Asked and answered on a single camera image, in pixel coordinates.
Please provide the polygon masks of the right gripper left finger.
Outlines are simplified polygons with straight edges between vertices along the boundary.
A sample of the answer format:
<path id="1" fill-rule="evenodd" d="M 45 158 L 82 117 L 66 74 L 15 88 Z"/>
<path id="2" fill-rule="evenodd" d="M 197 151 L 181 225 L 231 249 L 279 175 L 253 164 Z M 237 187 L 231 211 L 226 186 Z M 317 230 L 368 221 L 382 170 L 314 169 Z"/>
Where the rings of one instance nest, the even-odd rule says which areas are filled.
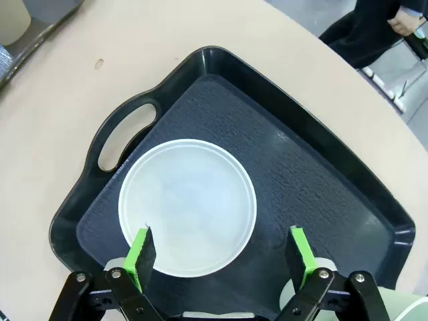
<path id="1" fill-rule="evenodd" d="M 140 229 L 125 258 L 98 276 L 72 272 L 66 279 L 50 320 L 101 320 L 109 310 L 125 320 L 166 320 L 144 294 L 156 259 L 151 228 Z"/>

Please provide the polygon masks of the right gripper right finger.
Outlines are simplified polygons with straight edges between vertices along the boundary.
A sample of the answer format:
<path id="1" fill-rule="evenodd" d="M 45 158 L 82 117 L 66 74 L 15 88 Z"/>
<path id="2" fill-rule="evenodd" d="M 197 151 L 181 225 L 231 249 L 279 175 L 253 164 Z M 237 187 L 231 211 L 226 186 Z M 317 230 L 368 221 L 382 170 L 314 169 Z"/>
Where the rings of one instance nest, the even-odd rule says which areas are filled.
<path id="1" fill-rule="evenodd" d="M 354 271 L 344 277 L 320 267 L 301 227 L 290 227 L 285 255 L 295 294 L 277 320 L 315 320 L 323 310 L 338 320 L 390 319 L 373 276 Z"/>

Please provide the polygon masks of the person's left hand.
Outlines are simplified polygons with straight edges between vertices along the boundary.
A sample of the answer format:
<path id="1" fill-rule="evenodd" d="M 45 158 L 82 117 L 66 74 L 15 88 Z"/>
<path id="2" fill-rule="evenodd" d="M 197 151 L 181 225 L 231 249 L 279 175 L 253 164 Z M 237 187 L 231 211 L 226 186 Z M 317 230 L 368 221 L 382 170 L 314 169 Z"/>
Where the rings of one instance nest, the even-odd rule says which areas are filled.
<path id="1" fill-rule="evenodd" d="M 387 22 L 394 32 L 407 37 L 417 30 L 420 19 L 419 16 L 409 14 L 405 10 L 400 9 L 397 11 L 396 15 Z"/>

